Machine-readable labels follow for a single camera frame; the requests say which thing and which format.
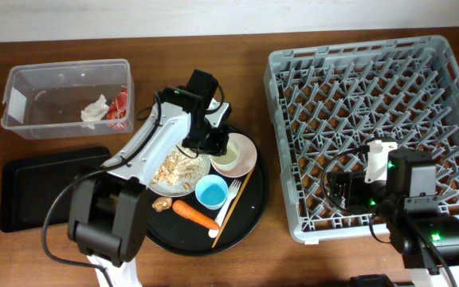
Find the cream plastic cup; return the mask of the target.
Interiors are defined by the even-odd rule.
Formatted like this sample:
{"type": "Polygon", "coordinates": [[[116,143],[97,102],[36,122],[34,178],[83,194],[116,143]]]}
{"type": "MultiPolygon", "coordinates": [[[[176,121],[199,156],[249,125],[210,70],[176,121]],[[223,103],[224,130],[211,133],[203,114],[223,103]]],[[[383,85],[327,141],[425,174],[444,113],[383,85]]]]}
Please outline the cream plastic cup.
{"type": "Polygon", "coordinates": [[[212,164],[221,171],[230,171],[237,165],[240,148],[235,140],[229,139],[224,155],[210,156],[212,164]]]}

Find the pink bowl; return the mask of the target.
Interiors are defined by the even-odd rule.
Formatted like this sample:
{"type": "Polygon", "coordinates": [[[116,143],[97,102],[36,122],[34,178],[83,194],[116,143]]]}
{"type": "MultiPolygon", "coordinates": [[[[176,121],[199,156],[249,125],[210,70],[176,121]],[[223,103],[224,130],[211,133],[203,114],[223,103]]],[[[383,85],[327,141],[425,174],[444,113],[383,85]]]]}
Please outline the pink bowl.
{"type": "Polygon", "coordinates": [[[236,165],[232,170],[223,171],[215,162],[212,162],[212,167],[216,172],[228,178],[239,178],[248,174],[257,162],[257,148],[254,142],[247,136],[241,133],[230,133],[229,138],[234,140],[240,148],[240,155],[236,165]]]}

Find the light blue plastic cup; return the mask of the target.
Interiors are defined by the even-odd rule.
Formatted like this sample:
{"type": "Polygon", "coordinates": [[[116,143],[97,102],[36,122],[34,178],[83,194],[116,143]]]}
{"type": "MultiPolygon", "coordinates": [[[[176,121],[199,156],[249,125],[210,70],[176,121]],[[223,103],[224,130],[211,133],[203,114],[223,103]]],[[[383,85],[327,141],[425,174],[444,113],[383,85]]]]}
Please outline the light blue plastic cup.
{"type": "Polygon", "coordinates": [[[217,210],[227,200],[228,185],[219,175],[206,175],[198,181],[194,193],[204,207],[217,210]]]}

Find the red snack wrapper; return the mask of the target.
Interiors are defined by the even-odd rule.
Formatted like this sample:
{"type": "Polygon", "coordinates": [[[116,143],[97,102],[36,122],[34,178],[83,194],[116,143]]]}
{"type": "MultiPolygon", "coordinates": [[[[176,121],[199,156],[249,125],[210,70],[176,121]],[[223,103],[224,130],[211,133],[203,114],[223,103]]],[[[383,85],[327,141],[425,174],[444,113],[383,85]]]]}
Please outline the red snack wrapper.
{"type": "MultiPolygon", "coordinates": [[[[112,100],[106,118],[108,120],[119,120],[124,118],[127,114],[127,103],[128,90],[124,88],[119,92],[117,97],[112,100]]],[[[118,131],[126,131],[128,129],[128,122],[127,120],[124,120],[120,122],[109,123],[108,126],[118,131]]]]}

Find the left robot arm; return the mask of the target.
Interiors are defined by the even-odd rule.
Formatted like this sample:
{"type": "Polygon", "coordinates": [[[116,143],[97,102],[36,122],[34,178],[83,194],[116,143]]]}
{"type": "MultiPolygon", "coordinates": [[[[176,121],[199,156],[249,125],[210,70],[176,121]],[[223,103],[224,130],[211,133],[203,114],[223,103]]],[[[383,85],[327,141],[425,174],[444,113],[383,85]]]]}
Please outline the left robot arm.
{"type": "Polygon", "coordinates": [[[222,155],[231,106],[208,92],[167,87],[155,94],[151,114],[131,140],[100,167],[75,178],[53,201],[41,232],[45,255],[65,265],[94,269],[101,286],[138,286],[135,257],[151,213],[146,190],[176,144],[222,155]],[[71,194],[67,235],[86,262],[59,258],[47,244],[49,221],[71,194]]]}

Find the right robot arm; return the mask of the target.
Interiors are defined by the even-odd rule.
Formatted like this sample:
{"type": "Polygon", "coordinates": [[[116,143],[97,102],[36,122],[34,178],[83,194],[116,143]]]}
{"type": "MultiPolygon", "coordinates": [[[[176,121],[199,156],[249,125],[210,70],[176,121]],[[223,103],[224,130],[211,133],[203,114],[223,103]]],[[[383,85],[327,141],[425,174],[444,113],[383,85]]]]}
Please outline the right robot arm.
{"type": "Polygon", "coordinates": [[[370,212],[385,222],[388,244],[402,256],[414,286],[459,286],[459,218],[443,215],[436,164],[425,151],[399,148],[367,153],[364,172],[323,170],[322,193],[343,212],[370,212]]]}

